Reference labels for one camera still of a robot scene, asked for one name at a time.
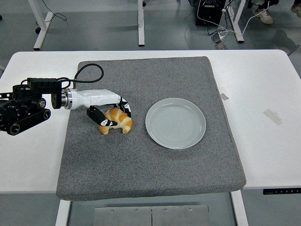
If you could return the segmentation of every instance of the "black wheel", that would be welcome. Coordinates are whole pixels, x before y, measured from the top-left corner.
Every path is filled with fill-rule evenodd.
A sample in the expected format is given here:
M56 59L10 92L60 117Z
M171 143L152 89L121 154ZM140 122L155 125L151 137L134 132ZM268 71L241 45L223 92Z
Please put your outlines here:
M36 33L39 34L40 31L41 31L41 28L40 28L40 27L37 27L37 28L36 28Z

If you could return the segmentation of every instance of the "white cable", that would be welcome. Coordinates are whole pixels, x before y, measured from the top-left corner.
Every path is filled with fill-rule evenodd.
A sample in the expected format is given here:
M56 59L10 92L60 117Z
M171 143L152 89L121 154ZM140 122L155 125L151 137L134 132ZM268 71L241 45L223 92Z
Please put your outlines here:
M241 35L243 35L243 34L245 33L245 30L246 30L246 27L248 26L248 23L249 23L249 21L250 21L252 18L254 18L254 17L258 16L259 14L261 14L261 13L263 13L263 12L267 11L267 10L268 10L268 8L269 8L269 1L268 1L268 7L267 7L265 10L263 10L263 11L261 11L260 13L258 13L258 14L256 14L256 15L254 15L253 17L251 17L251 18L248 20L248 22L246 23L246 26L245 26L245 28L244 28L244 31L243 31L243 33L242 33Z
M268 9L269 9L269 1L268 1L268 7L267 7L265 10L263 10L263 11L261 11L260 13L258 13L258 14L256 14L256 15L252 16L252 17L248 20L248 22L246 23L246 26L245 26L245 28L244 28L244 30L243 30L243 32L242 32L241 35L243 35L243 34L245 33L246 27L248 26L248 24L249 24L249 22L250 22L250 20L251 20L252 18L254 18L254 17L258 16L259 14L261 14L261 13L267 11ZM227 30L226 32L225 32L225 31L219 32L219 34L220 34L220 33L226 33L224 36L221 37L221 38L224 38L224 37L228 34L228 32L233 32L233 33L237 34L235 31L228 31L228 30Z
M261 14L261 13L263 13L263 12L267 11L268 9L269 9L269 1L268 1L268 7L267 7L265 10L263 10L263 11L261 11L260 13L258 13L258 14L256 14L256 15L252 16L252 17L251 17L251 18L248 20L248 22L246 23L246 26L245 26L245 28L244 28L244 30L243 30L243 32L242 32L242 34L238 34L238 33L236 33L236 32L235 32L235 31L233 31L233 30L229 30L229 31L228 31L228 29L224 28L223 26L221 26L221 25L219 25L219 24L216 24L216 23L214 23L214 22L211 22L211 21L208 21L208 20L205 20L205 19L199 18L199 17L198 17L198 12L197 12L197 18L198 18L198 19L200 19L200 20L203 20L203 21L206 21L206 22L212 23L212 24L214 24L214 25L216 25L216 26L218 26L218 27L221 27L221 28L222 28L224 31L222 31L222 32L219 32L219 34L221 34L221 33L226 33L224 36L221 36L221 39L222 39L222 38L226 37L226 35L228 34L228 32L233 32L233 33L235 33L235 34L238 34L238 35L243 35L243 34L245 33L246 27L248 26L248 24L249 24L250 20L251 20L252 18L254 18L254 17L258 16L259 14Z
M219 24L216 24L216 23L214 23L214 22L211 22L211 21L208 21L208 20L199 18L199 17L198 17L198 12L197 12L197 18L200 19L200 20L204 20L204 21L206 21L206 22L212 23L212 24L214 24L214 25L216 25L216 26L219 26L219 27L221 27L222 29L226 30L226 28L224 28L223 26L220 26Z

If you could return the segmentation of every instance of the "bread roll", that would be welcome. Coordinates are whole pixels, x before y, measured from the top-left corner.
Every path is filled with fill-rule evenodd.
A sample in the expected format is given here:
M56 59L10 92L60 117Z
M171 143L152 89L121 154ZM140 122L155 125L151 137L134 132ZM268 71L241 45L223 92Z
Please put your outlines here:
M108 134L111 128L122 128L122 133L127 133L132 127L132 119L119 108L110 108L104 115L107 119L117 122L117 126L98 126L102 134Z

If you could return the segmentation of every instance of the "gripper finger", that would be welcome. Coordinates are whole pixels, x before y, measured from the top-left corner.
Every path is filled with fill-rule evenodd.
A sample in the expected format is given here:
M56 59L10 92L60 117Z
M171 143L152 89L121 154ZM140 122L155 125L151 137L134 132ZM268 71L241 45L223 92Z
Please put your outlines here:
M128 117L132 117L130 105L124 98L120 97L120 102L118 105L123 112L127 113Z
M107 119L105 115L94 106L90 106L87 109L87 116L100 126L117 126L117 122Z

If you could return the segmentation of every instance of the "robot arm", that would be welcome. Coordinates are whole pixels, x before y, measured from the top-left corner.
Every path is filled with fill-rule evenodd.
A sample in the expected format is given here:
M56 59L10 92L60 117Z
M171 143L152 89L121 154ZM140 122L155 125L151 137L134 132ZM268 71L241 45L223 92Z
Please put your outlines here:
M121 96L106 89L93 89L76 91L74 89L65 89L63 92L65 109L73 110L79 106L87 107L87 116L101 126L116 126L115 121L108 120L104 114L95 106L116 105L131 117L129 104Z
M0 94L0 130L10 135L17 135L50 118L46 101L42 94L51 94L54 109L62 106L73 110L79 106L87 107L87 115L98 125L115 126L115 121L108 120L95 106L116 105L131 117L128 102L121 96L106 90L62 89L57 79L27 79L27 85L13 87L12 93Z

